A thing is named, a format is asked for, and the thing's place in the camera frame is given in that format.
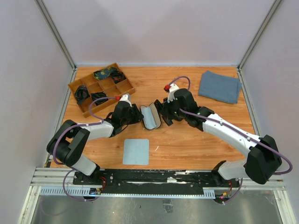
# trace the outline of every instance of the square cloth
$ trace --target square cloth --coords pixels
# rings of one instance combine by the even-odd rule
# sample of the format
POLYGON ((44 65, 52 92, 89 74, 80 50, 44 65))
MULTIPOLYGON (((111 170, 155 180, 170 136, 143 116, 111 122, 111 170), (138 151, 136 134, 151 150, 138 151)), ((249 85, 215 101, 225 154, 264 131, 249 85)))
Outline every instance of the square cloth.
POLYGON ((125 139, 122 163, 125 165, 148 165, 150 141, 148 139, 125 139))
POLYGON ((210 71, 202 74, 198 95, 229 104, 238 103, 241 90, 238 78, 217 75, 210 71))

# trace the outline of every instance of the wooden tabletop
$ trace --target wooden tabletop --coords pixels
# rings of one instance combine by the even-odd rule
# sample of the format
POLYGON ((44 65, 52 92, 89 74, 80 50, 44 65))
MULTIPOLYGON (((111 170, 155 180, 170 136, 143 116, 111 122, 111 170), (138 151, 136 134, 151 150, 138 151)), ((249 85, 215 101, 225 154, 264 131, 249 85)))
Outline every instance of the wooden tabletop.
MULTIPOLYGON (((84 77, 101 67, 80 67, 76 79, 84 77)), ((198 96, 201 75, 207 70, 230 77, 237 77, 234 67, 122 67, 123 72, 132 82, 136 93, 131 102, 148 106, 156 99, 163 101, 167 93, 164 86, 174 78, 184 75, 191 79, 191 88, 199 106, 206 106, 219 114, 226 121, 237 127, 254 133, 246 107, 244 95, 240 92, 237 104, 227 104, 198 96)), ((187 88, 187 80, 176 81, 180 88, 187 88)), ((105 118, 114 110, 115 104, 97 113, 105 118)), ((71 95, 64 120, 90 123, 97 121, 94 117, 84 118, 74 97, 71 95)), ((164 121, 159 129, 149 131, 142 123, 129 125, 121 134, 112 138, 96 139, 88 142, 83 154, 97 163, 101 168, 141 168, 141 169, 213 169, 222 160, 236 161, 244 159, 243 155, 221 139, 190 127, 185 121, 173 121, 168 127, 164 121), (149 139, 149 164, 122 164, 125 139, 149 139)), ((60 167, 54 162, 51 167, 60 167)))

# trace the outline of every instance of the folded blue cloth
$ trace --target folded blue cloth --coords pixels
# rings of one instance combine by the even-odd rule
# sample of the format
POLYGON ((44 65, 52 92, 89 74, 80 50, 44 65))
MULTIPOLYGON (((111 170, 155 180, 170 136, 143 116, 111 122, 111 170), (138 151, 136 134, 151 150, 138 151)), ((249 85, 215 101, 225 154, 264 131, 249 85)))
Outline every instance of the folded blue cloth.
POLYGON ((241 90, 238 78, 217 75, 210 71, 202 74, 198 95, 229 104, 238 103, 241 90))

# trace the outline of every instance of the metal frame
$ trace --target metal frame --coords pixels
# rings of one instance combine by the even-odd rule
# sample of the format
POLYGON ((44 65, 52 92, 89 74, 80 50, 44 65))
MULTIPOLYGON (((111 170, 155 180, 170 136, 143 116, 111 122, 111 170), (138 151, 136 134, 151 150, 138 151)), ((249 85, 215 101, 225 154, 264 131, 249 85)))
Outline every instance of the metal frame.
MULTIPOLYGON (((244 94, 245 101, 246 101, 246 104, 248 107, 248 111, 249 111, 249 115, 250 115, 250 118, 251 118, 251 121, 253 124, 253 128, 254 128, 256 134, 260 133, 260 128, 258 126, 258 121, 256 120, 256 116, 254 114, 253 106, 252 106, 252 103, 250 100, 250 95, 248 94, 248 92, 246 90, 246 83, 244 82, 244 79, 243 79, 242 68, 244 67, 247 59, 251 55, 251 53, 254 50, 255 46, 257 45, 259 39, 263 35, 265 29, 267 28, 268 24, 270 23, 271 19, 273 18, 274 14, 277 12, 278 8, 280 7, 280 5, 282 4, 283 1, 284 0, 274 0, 270 10, 268 11, 264 21, 262 22, 258 32, 256 33, 252 43, 248 47, 244 57, 242 58, 240 64, 236 68, 238 77, 239 77, 240 81, 242 82, 243 94, 244 94)), ((43 0, 35 0, 35 2, 37 4, 37 6, 40 8, 47 24, 49 25, 49 28, 51 29, 54 37, 56 38, 57 43, 60 46, 62 52, 64 53, 66 59, 68 60, 70 66, 73 68, 73 73, 70 77, 70 82, 71 82, 72 80, 74 80, 75 75, 76 75, 76 71, 77 71, 76 65, 75 65, 73 59, 71 58, 71 55, 69 54, 43 0)), ((69 95, 70 95, 70 91, 68 90, 64 96, 64 102, 61 107, 61 113, 59 115, 59 118, 57 119, 57 125, 55 128, 55 131, 60 127, 60 125, 62 123, 64 112, 65 112, 65 109, 66 109, 66 106, 68 103, 69 95)), ((31 223, 31 219, 33 217, 34 210, 36 208, 37 199, 40 195, 42 188, 51 189, 51 188, 61 187, 63 178, 69 170, 70 169, 68 169, 68 168, 36 168, 36 171, 32 178, 32 182, 29 187, 29 191, 28 191, 22 212, 20 214, 18 223, 20 223, 20 224, 31 223)), ((84 187, 84 188, 96 187, 94 185, 82 185, 82 186, 73 185, 72 184, 73 176, 74 176, 74 173, 71 173, 66 179, 67 186, 70 190, 78 188, 78 187, 80 187, 80 188, 81 187, 84 187)), ((209 192, 209 191, 213 192, 214 190, 223 190, 223 189, 227 189, 227 188, 204 188, 204 190, 207 192, 209 192)), ((249 178, 244 178, 242 190, 273 190, 283 223, 286 223, 286 224, 296 223, 294 213, 292 211, 290 201, 288 199, 287 192, 284 187, 284 183, 281 180, 280 176, 273 176, 265 185, 259 185, 255 182, 253 182, 252 180, 250 180, 249 178)), ((145 195, 133 195, 133 196, 145 197, 145 195)))
POLYGON ((55 26, 55 23, 53 22, 48 10, 47 10, 47 7, 46 5, 44 4, 43 0, 34 0, 38 6, 38 8, 40 9, 44 19, 46 20, 52 34, 54 35, 60 49, 62 50, 65 58, 67 59, 67 61, 69 62, 70 66, 75 69, 76 68, 76 65, 69 53, 69 51, 67 50, 65 44, 64 44, 64 41, 62 40, 56 26, 55 26))
POLYGON ((264 21, 262 22, 260 28, 258 29, 255 37, 253 38, 251 44, 249 45, 245 55, 243 56, 240 64, 238 65, 238 69, 242 69, 247 62, 249 56, 251 55, 252 51, 256 47, 258 41, 260 40, 261 36, 263 35, 264 31, 266 30, 267 26, 269 25, 270 21, 272 20, 274 14, 277 12, 281 4, 283 3, 284 0, 275 0, 268 11, 264 21))

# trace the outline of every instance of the white wall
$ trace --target white wall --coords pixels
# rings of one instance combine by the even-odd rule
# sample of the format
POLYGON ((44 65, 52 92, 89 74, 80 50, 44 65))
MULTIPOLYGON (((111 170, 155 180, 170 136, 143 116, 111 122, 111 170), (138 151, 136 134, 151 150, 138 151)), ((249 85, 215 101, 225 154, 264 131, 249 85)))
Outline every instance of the white wall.
POLYGON ((76 64, 237 65, 273 0, 44 0, 76 64))
POLYGON ((294 165, 283 178, 299 221, 298 12, 299 1, 283 2, 243 72, 262 134, 273 136, 280 152, 294 165))
POLYGON ((19 218, 42 166, 71 68, 33 0, 0 7, 0 217, 19 218))

